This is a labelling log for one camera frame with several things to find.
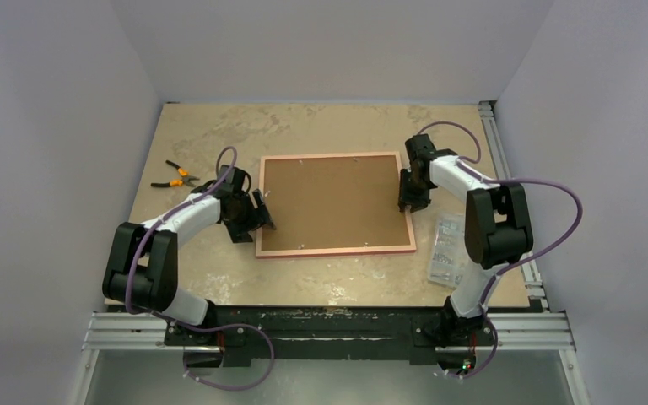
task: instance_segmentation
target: clear plastic container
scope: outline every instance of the clear plastic container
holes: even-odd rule
[[[465,217],[441,213],[436,224],[436,236],[431,249],[429,280],[455,288],[463,280],[471,259],[466,252],[464,236]]]

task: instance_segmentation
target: pliers handle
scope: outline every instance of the pliers handle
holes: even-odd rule
[[[175,179],[167,183],[150,183],[151,187],[166,188],[166,187],[175,187],[175,186],[182,186],[182,185],[194,187],[195,185],[192,183],[192,181],[200,180],[199,177],[190,175],[189,173],[187,173],[187,170],[181,168],[180,165],[173,162],[172,160],[166,160],[165,163],[177,169],[177,173],[180,175],[180,179]]]

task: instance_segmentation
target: beige table surface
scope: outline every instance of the beige table surface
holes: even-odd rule
[[[470,128],[483,147],[476,168],[494,176],[475,105],[167,104],[130,221],[164,213],[191,190],[149,186],[176,176],[166,159],[202,182],[214,178],[217,155],[228,145],[237,148],[237,166],[253,179],[259,178],[263,155],[398,151],[408,167],[404,141],[436,120]],[[475,154],[471,139],[454,127],[433,128],[429,134],[439,149]],[[436,218],[441,211],[463,213],[464,205],[441,189],[431,191],[431,199],[428,208],[413,215],[415,254],[256,259],[254,244],[232,244],[223,225],[210,226],[180,249],[180,286],[222,305],[442,305],[451,290],[426,278]],[[490,304],[528,306],[521,272],[503,277]]]

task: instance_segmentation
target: brown board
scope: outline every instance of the brown board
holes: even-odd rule
[[[257,257],[416,251],[398,211],[398,152],[262,157],[260,189],[276,230],[257,231]]]

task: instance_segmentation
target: white wall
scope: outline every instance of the white wall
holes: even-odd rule
[[[514,174],[568,183],[585,204],[540,268],[593,402],[648,403],[648,1],[556,1],[496,112]],[[530,193],[543,246],[571,201]]]
[[[497,99],[552,0],[111,0],[164,100]]]
[[[61,404],[159,100],[106,0],[0,1],[0,404]]]

